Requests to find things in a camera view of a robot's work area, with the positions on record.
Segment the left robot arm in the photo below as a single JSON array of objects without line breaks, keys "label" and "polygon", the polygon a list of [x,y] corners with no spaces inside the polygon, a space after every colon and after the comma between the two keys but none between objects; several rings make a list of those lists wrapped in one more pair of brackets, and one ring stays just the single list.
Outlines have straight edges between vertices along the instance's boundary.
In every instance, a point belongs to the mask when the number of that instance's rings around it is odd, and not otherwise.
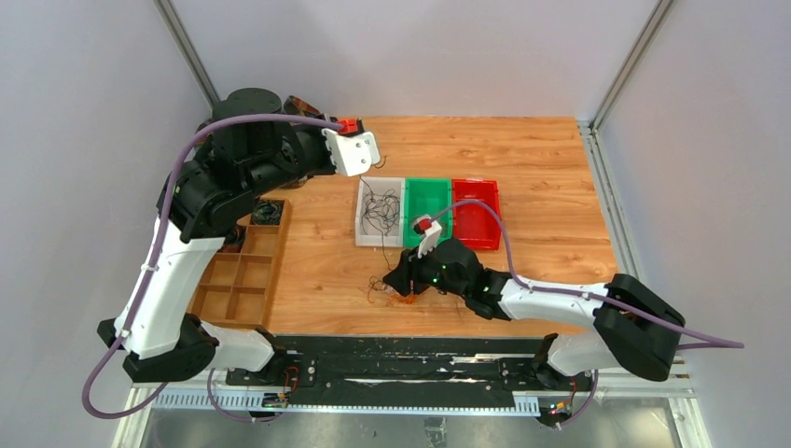
[{"label": "left robot arm", "polygon": [[216,103],[181,151],[157,203],[146,264],[127,307],[97,329],[124,351],[136,383],[174,383],[207,369],[243,369],[263,385],[285,374],[271,335],[228,329],[188,311],[203,273],[257,198],[303,177],[333,175],[327,115],[287,115],[273,91],[244,88]]}]

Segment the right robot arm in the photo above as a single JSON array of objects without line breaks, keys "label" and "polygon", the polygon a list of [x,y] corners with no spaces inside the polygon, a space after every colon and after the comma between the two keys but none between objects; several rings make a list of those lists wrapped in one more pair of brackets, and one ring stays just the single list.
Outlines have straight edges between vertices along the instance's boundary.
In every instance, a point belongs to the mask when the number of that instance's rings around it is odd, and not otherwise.
[{"label": "right robot arm", "polygon": [[406,297],[432,287],[461,298],[484,319],[546,320],[582,329],[547,335],[532,366],[535,380],[555,389],[583,371],[620,367],[663,382],[680,341],[683,316],[637,278],[617,273],[607,283],[570,285],[485,267],[455,238],[422,255],[405,249],[383,283]]}]

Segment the plaid cloth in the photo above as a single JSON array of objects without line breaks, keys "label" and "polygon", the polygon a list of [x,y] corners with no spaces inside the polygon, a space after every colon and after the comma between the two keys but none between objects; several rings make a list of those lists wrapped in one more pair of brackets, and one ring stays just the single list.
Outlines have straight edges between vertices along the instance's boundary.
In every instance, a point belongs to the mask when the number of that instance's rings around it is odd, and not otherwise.
[{"label": "plaid cloth", "polygon": [[273,105],[266,99],[250,100],[245,96],[242,99],[232,99],[230,95],[227,99],[219,102],[214,107],[212,116],[199,124],[196,131],[201,131],[209,124],[220,119],[260,114],[295,115],[327,121],[337,120],[337,118],[333,118],[327,113],[321,112],[295,95],[289,95],[284,101],[276,96]]}]

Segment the white plastic bin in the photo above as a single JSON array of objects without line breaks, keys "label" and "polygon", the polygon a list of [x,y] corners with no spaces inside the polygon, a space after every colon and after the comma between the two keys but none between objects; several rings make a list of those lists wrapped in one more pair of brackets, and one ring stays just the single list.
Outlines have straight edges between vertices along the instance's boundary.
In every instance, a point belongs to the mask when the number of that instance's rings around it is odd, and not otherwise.
[{"label": "white plastic bin", "polygon": [[359,178],[354,218],[356,245],[402,246],[404,190],[404,177]]}]

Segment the green patterned fabric roll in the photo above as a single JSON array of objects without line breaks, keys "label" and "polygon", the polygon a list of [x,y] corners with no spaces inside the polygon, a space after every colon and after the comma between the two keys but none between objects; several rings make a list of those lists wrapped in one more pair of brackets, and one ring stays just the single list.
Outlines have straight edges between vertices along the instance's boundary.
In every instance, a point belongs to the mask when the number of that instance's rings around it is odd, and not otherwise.
[{"label": "green patterned fabric roll", "polygon": [[250,214],[250,224],[279,226],[283,218],[284,208],[285,200],[258,198]]}]

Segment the green plastic bin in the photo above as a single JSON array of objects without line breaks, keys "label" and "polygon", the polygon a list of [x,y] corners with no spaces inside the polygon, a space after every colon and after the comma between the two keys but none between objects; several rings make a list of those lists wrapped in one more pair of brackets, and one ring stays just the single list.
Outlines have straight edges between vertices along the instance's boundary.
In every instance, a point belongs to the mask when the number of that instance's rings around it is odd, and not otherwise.
[{"label": "green plastic bin", "polygon": [[448,178],[407,177],[404,190],[403,246],[419,245],[421,237],[413,229],[413,221],[422,216],[435,216],[451,204],[451,181]]}]

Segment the red plastic bin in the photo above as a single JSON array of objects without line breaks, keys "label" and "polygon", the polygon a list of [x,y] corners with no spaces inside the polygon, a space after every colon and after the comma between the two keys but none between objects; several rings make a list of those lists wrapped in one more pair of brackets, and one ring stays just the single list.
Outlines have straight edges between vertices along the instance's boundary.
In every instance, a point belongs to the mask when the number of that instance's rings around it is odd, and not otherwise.
[{"label": "red plastic bin", "polygon": [[[460,179],[451,181],[452,200],[475,199],[500,215],[499,188],[494,180]],[[496,220],[478,205],[465,204],[453,211],[452,235],[473,250],[498,250],[501,230]]]}]

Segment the brown fabric roll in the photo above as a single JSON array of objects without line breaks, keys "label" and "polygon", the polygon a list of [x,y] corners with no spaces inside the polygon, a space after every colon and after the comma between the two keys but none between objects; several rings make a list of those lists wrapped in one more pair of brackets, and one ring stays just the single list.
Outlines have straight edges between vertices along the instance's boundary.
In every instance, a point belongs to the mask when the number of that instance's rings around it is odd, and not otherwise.
[{"label": "brown fabric roll", "polygon": [[219,249],[220,253],[241,253],[246,239],[246,227],[236,224],[226,235],[224,243]]}]

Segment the wooden compartment tray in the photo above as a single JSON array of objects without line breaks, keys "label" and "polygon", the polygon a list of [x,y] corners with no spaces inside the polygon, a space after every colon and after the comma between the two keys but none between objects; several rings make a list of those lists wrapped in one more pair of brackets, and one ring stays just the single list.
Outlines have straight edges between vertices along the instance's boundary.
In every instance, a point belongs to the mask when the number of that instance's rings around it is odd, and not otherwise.
[{"label": "wooden compartment tray", "polygon": [[285,200],[279,226],[251,225],[250,214],[236,224],[246,227],[241,253],[220,253],[210,260],[187,308],[203,322],[228,329],[264,329],[284,259],[292,207]]}]

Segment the left aluminium frame post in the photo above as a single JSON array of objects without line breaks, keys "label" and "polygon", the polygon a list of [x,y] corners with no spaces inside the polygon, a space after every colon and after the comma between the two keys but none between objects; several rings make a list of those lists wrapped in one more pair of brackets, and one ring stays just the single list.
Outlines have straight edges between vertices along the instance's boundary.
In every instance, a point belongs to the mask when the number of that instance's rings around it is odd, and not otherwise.
[{"label": "left aluminium frame post", "polygon": [[202,96],[210,107],[214,107],[220,101],[217,89],[190,38],[187,27],[183,23],[174,2],[171,0],[154,0],[153,3],[194,77]]}]

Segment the aluminium frame post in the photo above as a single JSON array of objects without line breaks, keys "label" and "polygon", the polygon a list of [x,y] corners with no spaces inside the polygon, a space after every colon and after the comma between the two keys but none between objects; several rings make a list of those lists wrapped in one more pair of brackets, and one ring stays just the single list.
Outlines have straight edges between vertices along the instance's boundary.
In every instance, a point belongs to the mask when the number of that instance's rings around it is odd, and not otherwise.
[{"label": "aluminium frame post", "polygon": [[217,89],[190,38],[187,27],[183,23],[174,2],[171,0],[154,0],[153,3],[194,77],[202,96],[210,107],[214,107],[220,101]]},{"label": "aluminium frame post", "polygon": [[615,108],[615,105],[629,83],[631,76],[638,68],[640,62],[647,54],[655,37],[659,34],[668,15],[675,6],[675,0],[659,0],[652,8],[645,24],[642,26],[638,36],[632,43],[626,58],[619,67],[616,76],[607,89],[603,100],[597,107],[592,119],[590,120],[590,130],[593,133],[601,130],[608,117]]}]

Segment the aluminium front rail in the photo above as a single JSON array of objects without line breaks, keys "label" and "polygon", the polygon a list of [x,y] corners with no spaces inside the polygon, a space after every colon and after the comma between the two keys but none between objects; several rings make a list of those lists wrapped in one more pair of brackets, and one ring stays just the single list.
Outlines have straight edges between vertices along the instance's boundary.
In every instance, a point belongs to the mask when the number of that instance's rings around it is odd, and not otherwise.
[{"label": "aluminium front rail", "polygon": [[365,408],[291,405],[244,424],[217,413],[205,385],[167,388],[121,419],[115,447],[709,447],[691,389],[652,389],[602,371],[594,394],[576,395],[578,418],[545,427],[548,394],[519,392],[505,408]]}]

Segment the right aluminium frame post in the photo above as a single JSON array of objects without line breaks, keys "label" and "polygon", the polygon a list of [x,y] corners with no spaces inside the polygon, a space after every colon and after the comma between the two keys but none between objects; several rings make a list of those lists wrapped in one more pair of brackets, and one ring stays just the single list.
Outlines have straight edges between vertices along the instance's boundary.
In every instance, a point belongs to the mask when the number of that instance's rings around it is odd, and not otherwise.
[{"label": "right aluminium frame post", "polygon": [[590,130],[593,133],[601,130],[608,117],[615,108],[615,105],[629,83],[631,76],[638,68],[640,62],[647,54],[655,37],[659,34],[668,15],[675,6],[675,0],[659,0],[652,8],[645,24],[642,26],[638,36],[632,43],[626,58],[619,67],[616,76],[607,89],[603,100],[597,107],[592,119],[590,120]]}]

